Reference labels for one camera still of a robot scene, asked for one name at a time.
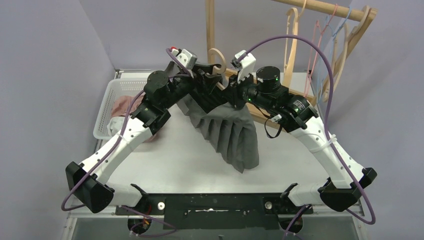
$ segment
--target white wall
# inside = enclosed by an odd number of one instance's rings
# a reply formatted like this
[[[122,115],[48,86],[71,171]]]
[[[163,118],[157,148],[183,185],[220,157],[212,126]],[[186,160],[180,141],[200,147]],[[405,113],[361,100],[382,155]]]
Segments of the white wall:
[[[326,0],[348,6],[352,0]],[[206,62],[204,0],[80,0],[116,69],[158,69],[170,61],[165,48],[187,48]],[[254,44],[286,33],[290,5],[270,0],[216,0],[215,46],[228,64],[234,54]],[[312,38],[315,21],[325,14],[305,10],[299,35]],[[334,18],[331,26],[337,24]],[[322,40],[323,46],[329,35]],[[256,67],[282,70],[285,40],[267,43],[254,51]],[[297,45],[295,71],[308,66],[310,48]]]
[[[114,70],[78,0],[0,5],[0,239],[56,240]]]
[[[424,2],[351,3],[364,5],[378,14],[346,61],[330,131],[353,158],[378,173],[365,190],[377,216],[368,227],[372,239],[424,239]]]

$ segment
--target pink cloth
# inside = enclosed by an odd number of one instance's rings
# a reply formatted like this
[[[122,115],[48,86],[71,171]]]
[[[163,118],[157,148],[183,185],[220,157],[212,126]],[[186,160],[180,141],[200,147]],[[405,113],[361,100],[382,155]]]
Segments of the pink cloth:
[[[142,95],[137,100],[135,100],[135,103],[134,105],[132,105],[129,113],[132,113],[137,109],[137,107],[142,103],[143,97],[144,96]],[[113,118],[113,117],[125,116],[125,112],[127,111],[127,108],[130,105],[133,98],[134,98],[133,96],[120,96],[113,103],[112,112],[110,113],[111,117]]]

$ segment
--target black cable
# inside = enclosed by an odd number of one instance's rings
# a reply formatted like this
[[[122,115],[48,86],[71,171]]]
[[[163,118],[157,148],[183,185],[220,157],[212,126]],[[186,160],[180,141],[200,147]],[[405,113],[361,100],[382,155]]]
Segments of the black cable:
[[[271,116],[266,115],[258,106],[253,105],[255,108],[257,108],[259,110],[259,112],[267,119],[269,119]]]
[[[268,138],[270,138],[270,139],[275,139],[276,137],[278,137],[279,135],[280,135],[280,133],[281,133],[281,130],[283,130],[283,125],[281,125],[280,124],[280,126],[279,126],[279,128],[278,128],[278,132],[277,132],[277,134],[275,135],[275,136],[271,136],[270,135],[270,133],[268,132],[268,130],[267,130],[267,122],[268,122],[268,120],[270,120],[271,118],[267,118],[266,120],[265,120],[265,123],[263,124],[263,127],[265,128],[265,133],[266,133],[266,136],[268,137]]]

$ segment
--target white table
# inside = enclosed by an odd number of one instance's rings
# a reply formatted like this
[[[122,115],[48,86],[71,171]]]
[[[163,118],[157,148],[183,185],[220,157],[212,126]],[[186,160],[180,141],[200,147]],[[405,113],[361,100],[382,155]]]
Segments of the white table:
[[[109,181],[133,183],[147,193],[281,193],[290,184],[325,182],[324,168],[296,138],[266,136],[255,122],[259,166],[240,173],[204,140],[175,105],[171,118],[149,143],[137,147]]]

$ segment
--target bolt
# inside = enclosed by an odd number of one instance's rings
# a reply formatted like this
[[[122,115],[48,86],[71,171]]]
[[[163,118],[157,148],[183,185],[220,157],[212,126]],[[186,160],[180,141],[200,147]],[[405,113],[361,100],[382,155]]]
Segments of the bolt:
[[[165,209],[165,203],[163,203],[163,202],[159,202],[159,203],[157,204],[157,209],[159,209],[159,210],[164,210],[164,209]]]
[[[273,204],[270,201],[265,202],[265,208],[266,209],[272,209],[273,208]]]

